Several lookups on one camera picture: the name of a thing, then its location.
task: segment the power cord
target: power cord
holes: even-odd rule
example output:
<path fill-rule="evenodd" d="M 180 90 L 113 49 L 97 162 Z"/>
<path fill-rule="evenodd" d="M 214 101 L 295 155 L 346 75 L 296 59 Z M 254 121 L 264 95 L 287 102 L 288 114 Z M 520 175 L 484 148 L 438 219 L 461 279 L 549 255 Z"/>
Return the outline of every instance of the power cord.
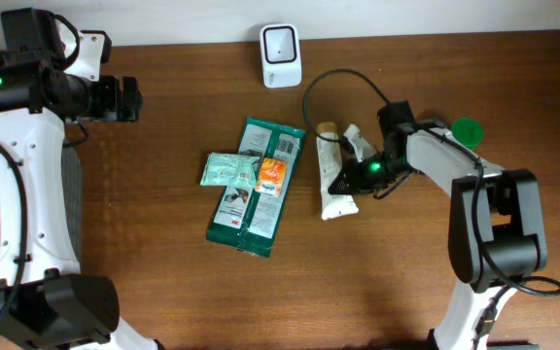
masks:
<path fill-rule="evenodd" d="M 308 107 L 308 97 L 310 97 L 310 93 L 311 93 L 312 89 L 314 88 L 314 86 L 319 81 L 321 81 L 322 79 L 327 78 L 328 76 L 330 76 L 332 74 L 336 74 L 336 73 L 348 73 L 348 74 L 352 74 L 352 75 L 355 75 L 355 76 L 358 76 L 358 77 L 362 78 L 365 82 L 367 82 L 367 84 L 369 84 L 373 88 L 373 90 L 375 90 L 375 92 L 377 92 L 377 94 L 381 97 L 381 99 L 384 100 L 384 102 L 386 102 L 386 104 L 389 105 L 393 109 L 394 113 L 397 113 L 401 116 L 407 117 L 405 115 L 404 111 L 396 108 L 396 106 L 390 102 L 388 97 L 386 97 L 386 95 L 379 89 L 379 87 L 377 87 L 377 85 L 374 82 L 372 82 L 369 78 L 367 78 L 367 76 L 365 76 L 364 74 L 362 74 L 360 72 L 357 72 L 355 70 L 351 70 L 351 69 L 345 69 L 345 68 L 334 69 L 334 70 L 328 71 L 328 72 L 320 75 L 319 77 L 315 78 L 315 80 L 312 81 L 312 83 L 310 83 L 310 86 L 308 86 L 308 88 L 306 89 L 306 93 L 303 97 L 302 112 L 303 112 L 304 119 L 306 120 L 306 124 L 308 125 L 308 127 L 315 133 L 315 135 L 317 135 L 317 137 L 319 137 L 323 140 L 326 140 L 326 141 L 340 143 L 339 140 L 328 139 L 328 138 L 322 137 L 319 133 L 317 133 L 315 128 L 310 123 L 310 119 L 308 117 L 308 109 L 307 109 L 307 107 Z M 413 125 L 417 129 L 421 129 L 421 130 L 427 132 L 428 134 L 436 137 L 436 139 L 438 139 L 440 142 L 446 143 L 447 145 L 455 148 L 456 150 L 461 152 L 464 156 L 468 157 L 474 163 L 474 166 L 476 167 L 478 174 L 476 176 L 476 180 L 474 182 L 474 190 L 472 192 L 472 208 L 471 208 L 471 211 L 472 211 L 472 231 L 474 233 L 474 238 L 476 239 L 476 243 L 477 243 L 477 246 L 479 248 L 480 255 L 485 259 L 487 264 L 490 266 L 490 268 L 497 275 L 498 279 L 505 284 L 505 286 L 503 287 L 504 290 L 502 291 L 502 293 L 498 293 L 498 295 L 503 295 L 509 288 L 513 288 L 513 289 L 515 289 L 519 292 L 522 292 L 522 293 L 525 293 L 525 294 L 528 294 L 528 295 L 531 295 L 531 296 L 535 296 L 535 297 L 558 297 L 558 296 L 560 296 L 560 281 L 557 281 L 557 280 L 549 278 L 549 277 L 530 276 L 530 277 L 520 278 L 516 282 L 516 281 L 513 281 L 512 279 L 510 279 L 496 265 L 496 263 L 492 259 L 489 251 L 487 250 L 487 248 L 485 246 L 485 242 L 483 242 L 483 240 L 481 239 L 481 235 L 480 235 L 479 228 L 478 228 L 478 210 L 477 210 L 478 196 L 480 194 L 481 188 L 483 187 L 483 173 L 484 173 L 483 164 L 481 163 L 480 157 L 475 156 L 470 150 L 468 150 L 467 148 L 465 148 L 461 144 L 458 144 L 457 142 L 449 140 L 444 135 L 439 135 L 439 134 L 431 131 L 429 128 L 423 126 L 422 124 L 420 124 L 418 122 L 414 122 Z M 386 195 L 390 194 L 397 187 L 398 186 L 392 187 L 389 190 L 389 192 L 384 193 L 384 194 L 386 194 Z M 542 291 L 542 290 L 537 290 L 537 289 L 533 289 L 533 288 L 530 288 L 530 287 L 526 286 L 526 284 L 528 282 L 533 282 L 533 281 L 543 282 L 545 284 L 555 286 L 556 289 L 550 290 L 550 291 Z"/>
<path fill-rule="evenodd" d="M 23 272 L 25 270 L 25 262 L 27 256 L 27 193 L 25 192 L 25 185 L 23 179 L 20 176 L 19 165 L 15 159 L 6 151 L 6 149 L 0 144 L 0 154 L 3 156 L 13 174 L 15 175 L 15 180 L 17 180 L 18 187 L 18 200 L 20 201 L 20 244 L 18 248 L 18 263 L 17 263 L 17 275 L 15 276 L 15 282 L 10 290 L 10 293 L 6 297 L 4 305 L 0 309 L 0 323 L 4 317 L 10 312 L 12 304 L 15 302 L 18 293 L 18 287 L 23 277 Z"/>
<path fill-rule="evenodd" d="M 88 131 L 88 128 L 86 127 L 86 125 L 84 123 L 82 123 L 82 121 L 77 121 L 76 125 L 79 127 L 79 129 L 84 134 L 84 138 L 81 139 L 81 140 L 73 141 L 73 142 L 66 142 L 66 143 L 62 144 L 62 148 L 77 147 L 77 146 L 83 144 L 84 142 L 86 142 L 88 140 L 89 131 Z"/>
<path fill-rule="evenodd" d="M 64 24 L 75 37 L 75 50 L 73 50 L 73 52 L 68 57 L 64 58 L 64 61 L 62 62 L 62 67 L 60 70 L 65 71 L 77 60 L 77 57 L 79 56 L 79 46 L 81 45 L 81 39 L 79 37 L 79 33 L 77 32 L 77 28 L 75 28 L 75 26 L 71 22 L 69 22 L 68 19 L 66 19 L 62 15 L 53 15 L 53 18 L 59 20 L 62 24 Z"/>
<path fill-rule="evenodd" d="M 413 172 L 414 171 L 412 171 L 412 170 L 406 171 L 405 174 L 403 175 L 403 177 L 401 177 L 401 179 L 399 181 L 397 181 L 395 183 L 395 185 L 393 185 L 390 189 L 386 190 L 386 192 L 384 192 L 382 194 L 379 194 L 380 190 L 375 190 L 375 193 L 373 194 L 373 198 L 375 198 L 377 200 L 381 200 L 381 199 L 384 199 L 385 197 L 389 196 L 396 189 L 398 189 L 401 185 L 403 185 L 407 180 L 409 180 L 409 178 L 412 176 Z"/>

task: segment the toothpaste tube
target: toothpaste tube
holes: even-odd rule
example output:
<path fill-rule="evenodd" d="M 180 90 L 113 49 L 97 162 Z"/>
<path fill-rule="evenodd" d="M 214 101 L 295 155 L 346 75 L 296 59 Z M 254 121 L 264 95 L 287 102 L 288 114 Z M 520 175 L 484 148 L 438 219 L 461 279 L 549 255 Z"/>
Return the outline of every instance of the toothpaste tube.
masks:
<path fill-rule="evenodd" d="M 338 127 L 333 122 L 320 123 L 317 125 L 317 132 L 323 137 L 332 140 L 338 139 Z M 358 213 L 358 206 L 351 195 L 328 192 L 328 188 L 342 167 L 338 143 L 317 138 L 317 153 L 319 155 L 319 175 L 321 176 L 321 219 L 328 220 Z"/>

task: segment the wood grain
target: wood grain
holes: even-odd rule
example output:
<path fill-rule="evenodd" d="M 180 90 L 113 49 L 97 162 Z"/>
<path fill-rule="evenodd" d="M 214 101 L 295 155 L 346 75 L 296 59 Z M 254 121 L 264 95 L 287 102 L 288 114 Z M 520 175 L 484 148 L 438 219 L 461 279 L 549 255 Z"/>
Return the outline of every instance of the wood grain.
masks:
<path fill-rule="evenodd" d="M 301 43 L 299 87 L 263 86 L 257 43 L 114 48 L 103 73 L 139 79 L 138 124 L 95 123 L 79 147 L 83 270 L 116 284 L 124 318 L 167 349 L 332 349 L 422 340 L 441 320 L 454 274 L 449 200 L 414 177 L 358 215 L 322 222 L 310 134 L 269 260 L 204 241 L 219 188 L 198 185 L 206 155 L 236 150 L 246 116 L 305 127 L 301 99 L 339 67 L 371 77 L 418 118 L 472 117 L 477 152 L 529 168 L 541 185 L 560 279 L 560 31 L 316 40 Z M 382 102 L 355 77 L 313 92 L 314 123 L 356 123 L 381 144 Z M 69 130 L 69 136 L 78 136 Z M 560 349 L 560 298 L 518 295 L 492 340 Z M 14 348 L 0 338 L 0 348 Z"/>

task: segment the green round object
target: green round object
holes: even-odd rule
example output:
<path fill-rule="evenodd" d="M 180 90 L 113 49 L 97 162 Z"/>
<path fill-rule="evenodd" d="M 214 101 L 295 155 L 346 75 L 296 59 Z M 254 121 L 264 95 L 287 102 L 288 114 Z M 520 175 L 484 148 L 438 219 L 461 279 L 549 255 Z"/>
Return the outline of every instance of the green round object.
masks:
<path fill-rule="evenodd" d="M 474 150 L 483 141 L 483 127 L 471 118 L 460 118 L 451 126 L 453 136 L 462 145 Z"/>

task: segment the green packet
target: green packet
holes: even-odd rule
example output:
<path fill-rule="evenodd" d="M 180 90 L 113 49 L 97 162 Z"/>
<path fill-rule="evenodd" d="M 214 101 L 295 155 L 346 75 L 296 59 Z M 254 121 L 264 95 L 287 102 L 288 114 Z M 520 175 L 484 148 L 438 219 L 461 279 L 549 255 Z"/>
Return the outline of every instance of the green packet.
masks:
<path fill-rule="evenodd" d="M 212 153 L 206 161 L 200 185 L 253 189 L 257 185 L 254 164 L 260 161 L 260 157 Z"/>
<path fill-rule="evenodd" d="M 269 258 L 304 134 L 300 129 L 248 117 L 238 153 L 285 161 L 285 186 L 278 197 L 227 187 L 207 230 L 207 240 Z M 257 175 L 260 165 L 260 160 L 254 164 Z"/>

